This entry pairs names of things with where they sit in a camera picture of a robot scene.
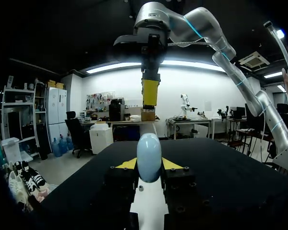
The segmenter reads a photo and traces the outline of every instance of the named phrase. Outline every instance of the white refrigerator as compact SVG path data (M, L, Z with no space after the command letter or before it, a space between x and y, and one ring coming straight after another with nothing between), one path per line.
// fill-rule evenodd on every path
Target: white refrigerator
M67 137L68 128L65 123L66 102L67 90L52 87L47 89L47 119L51 142L54 141L54 138L59 142L60 134L62 134L64 138Z

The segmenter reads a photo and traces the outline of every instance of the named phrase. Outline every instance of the white desk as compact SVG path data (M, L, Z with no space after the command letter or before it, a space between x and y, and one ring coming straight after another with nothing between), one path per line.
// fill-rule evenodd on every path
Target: white desk
M82 126L86 126L86 125L93 125L96 124L97 121L90 121L90 122L83 122L81 123ZM156 134L156 136L158 136L157 134L157 130L156 130L156 126L155 126L155 122L156 121L106 121L106 123L110 123L110 127L113 127L114 125L124 125L124 126L128 126L128 125L145 125L145 124L151 124L153 126L154 132Z
M169 122L172 126L174 126L174 140L176 140L176 132L177 132L177 126L181 126L181 125L204 125L204 124L208 124L208 138L209 138L209 131L210 131L210 124L211 124L211 120L210 119L192 119L190 121L174 121L171 120Z

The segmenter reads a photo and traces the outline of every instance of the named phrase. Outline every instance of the pegboard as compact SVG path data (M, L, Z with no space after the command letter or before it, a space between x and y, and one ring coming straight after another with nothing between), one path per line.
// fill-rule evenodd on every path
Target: pegboard
M114 98L115 92L99 92L86 96L86 110L89 111L108 111L111 100Z

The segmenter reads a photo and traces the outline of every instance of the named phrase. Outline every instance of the light blue egg-shaped object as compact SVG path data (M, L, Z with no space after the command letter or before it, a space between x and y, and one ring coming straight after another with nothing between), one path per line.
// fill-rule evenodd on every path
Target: light blue egg-shaped object
M160 176L161 145L154 133L141 136L136 149L140 178L148 183L155 182Z

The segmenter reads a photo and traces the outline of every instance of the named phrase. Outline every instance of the ceiling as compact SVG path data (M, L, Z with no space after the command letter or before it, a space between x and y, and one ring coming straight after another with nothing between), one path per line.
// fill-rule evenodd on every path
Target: ceiling
M149 2L126 1L12 1L6 13L6 17L10 17L9 30L1 29L5 35L5 58L48 69L57 73L53 74L55 76L64 76L72 69L80 71L115 61L112 55L115 39L133 33L136 14L144 3ZM282 80L282 77L263 78L263 75L280 71L286 66L276 42L263 27L266 21L273 21L273 10L267 12L269 9L263 7L264 1L260 1L262 5L253 0L159 2L180 14L200 6L206 7L217 18L229 43L236 49L234 61L238 67L237 61L254 51L271 63L268 68L256 72L241 69L244 73L256 77L262 84ZM213 64L213 53L206 46L170 47L167 57ZM10 72L15 69L21 72L24 68L21 63L11 62L14 61L9 61Z

